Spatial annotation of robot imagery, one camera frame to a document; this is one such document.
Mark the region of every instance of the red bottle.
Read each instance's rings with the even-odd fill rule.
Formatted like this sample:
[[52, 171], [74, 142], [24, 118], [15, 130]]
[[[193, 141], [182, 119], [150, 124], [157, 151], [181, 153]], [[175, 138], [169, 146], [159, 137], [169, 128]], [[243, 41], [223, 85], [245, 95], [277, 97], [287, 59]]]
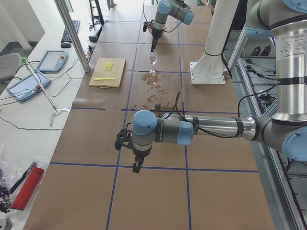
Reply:
[[271, 51], [271, 45], [268, 45], [264, 48], [260, 56], [268, 56]]
[[34, 192], [43, 174], [44, 170], [41, 168], [34, 167], [32, 169], [11, 208], [17, 210], [25, 209], [26, 205], [28, 204], [28, 201], [32, 196], [32, 193]]
[[251, 56], [258, 56], [260, 51], [261, 51], [260, 46], [257, 46], [256, 48], [254, 48], [253, 52], [251, 53]]

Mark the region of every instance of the wooden cutting board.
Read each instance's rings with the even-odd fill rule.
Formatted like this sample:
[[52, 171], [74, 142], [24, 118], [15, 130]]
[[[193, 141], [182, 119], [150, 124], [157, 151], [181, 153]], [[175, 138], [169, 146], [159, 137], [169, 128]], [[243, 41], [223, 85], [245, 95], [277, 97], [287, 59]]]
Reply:
[[[105, 64], [107, 61], [113, 61], [112, 70], [106, 71]], [[126, 60], [124, 58], [99, 58], [90, 80], [90, 87], [114, 87], [119, 88]], [[94, 78], [116, 78], [116, 80], [94, 80]]]

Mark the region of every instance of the keyboard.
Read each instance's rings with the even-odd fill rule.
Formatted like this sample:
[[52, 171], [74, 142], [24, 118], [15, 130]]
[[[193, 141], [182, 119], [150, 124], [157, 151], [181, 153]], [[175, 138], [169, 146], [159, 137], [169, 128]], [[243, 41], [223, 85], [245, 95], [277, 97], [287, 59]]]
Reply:
[[[73, 20], [73, 21], [72, 21], [72, 24], [73, 24], [73, 27], [75, 28], [76, 32], [78, 32], [79, 27], [80, 27], [80, 21], [78, 21], [78, 20]], [[62, 37], [62, 39], [61, 39], [61, 43], [62, 43], [62, 42], [72, 42], [72, 41], [71, 41], [71, 37], [69, 37], [68, 31], [67, 31], [66, 28], [65, 28], [65, 30], [64, 30], [63, 37]]]

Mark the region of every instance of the table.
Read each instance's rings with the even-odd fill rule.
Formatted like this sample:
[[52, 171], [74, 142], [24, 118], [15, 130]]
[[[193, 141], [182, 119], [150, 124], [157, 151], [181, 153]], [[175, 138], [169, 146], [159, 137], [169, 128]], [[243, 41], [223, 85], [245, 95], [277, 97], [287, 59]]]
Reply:
[[[154, 144], [140, 174], [134, 156], [117, 151], [116, 134], [135, 111], [162, 103], [170, 111], [235, 116], [232, 82], [191, 85], [189, 62], [203, 54], [210, 9], [195, 7], [190, 26], [163, 35], [159, 75], [147, 74], [150, 34], [141, 32], [142, 5], [110, 11], [90, 65], [125, 58], [119, 89], [88, 87], [84, 75], [25, 230], [59, 229], [273, 229], [250, 143], [195, 136], [189, 146]], [[156, 7], [146, 7], [153, 18]], [[169, 18], [169, 30], [178, 22]]]
[[[60, 40], [64, 28], [62, 19], [60, 17], [57, 18], [34, 48], [28, 57], [28, 60], [40, 60], [46, 50], [64, 50], [60, 48]], [[81, 19], [81, 26], [78, 35], [84, 50], [86, 50], [88, 46], [87, 39], [89, 32], [87, 28], [87, 24]], [[70, 68], [74, 64], [75, 60], [78, 59], [73, 47], [65, 50], [68, 51], [68, 60], [63, 69], [58, 73], [46, 74], [51, 78], [51, 80], [53, 80], [47, 87], [47, 92], [51, 95], [56, 95], [70, 80], [67, 74], [64, 74], [60, 78], [58, 77], [68, 68]], [[58, 108], [71, 108], [71, 103], [75, 98], [84, 74], [80, 62], [76, 62], [68, 73], [71, 76], [71, 82], [62, 91], [62, 93], [59, 94], [59, 96], [51, 98]], [[24, 78], [29, 74], [30, 72], [25, 67], [22, 67], [16, 74], [16, 77]], [[13, 79], [9, 86], [15, 84], [17, 81], [19, 80]], [[10, 95], [4, 91], [0, 96], [0, 99], [7, 98], [9, 96]], [[6, 104], [14, 101], [15, 100], [12, 98], [1, 100], [0, 104]], [[47, 98], [42, 92], [25, 103], [4, 105], [1, 106], [1, 109], [2, 111], [0, 112], [0, 117], [14, 123], [18, 127], [24, 128], [50, 128], [49, 118], [54, 112], [51, 104], [48, 102]], [[54, 118], [54, 125], [52, 128], [63, 129], [68, 115], [68, 113], [63, 112], [62, 114], [56, 116]], [[61, 131], [18, 130], [2, 120], [0, 121], [0, 129], [0, 142], [5, 143], [1, 156], [2, 163], [8, 162], [9, 166], [14, 165], [18, 167], [19, 173], [23, 173], [30, 166], [31, 162], [39, 160], [39, 166], [45, 170], [47, 169], [58, 139], [60, 138]], [[20, 175], [17, 175], [15, 181], [13, 182], [16, 182], [19, 179], [18, 176]], [[33, 206], [37, 191], [38, 188], [35, 190], [35, 193], [24, 211], [11, 210], [7, 214], [0, 213], [0, 218], [11, 219], [12, 230], [20, 230], [23, 228]], [[11, 196], [11, 200], [15, 199], [18, 192], [19, 190], [17, 190], [15, 194]]]

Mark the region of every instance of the computer mouse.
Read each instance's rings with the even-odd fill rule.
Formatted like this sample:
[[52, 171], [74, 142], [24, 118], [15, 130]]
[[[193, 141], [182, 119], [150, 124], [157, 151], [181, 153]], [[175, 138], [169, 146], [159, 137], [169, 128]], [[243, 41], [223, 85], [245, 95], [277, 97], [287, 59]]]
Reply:
[[70, 48], [71, 47], [71, 43], [69, 43], [69, 42], [62, 42], [61, 43], [61, 48]]

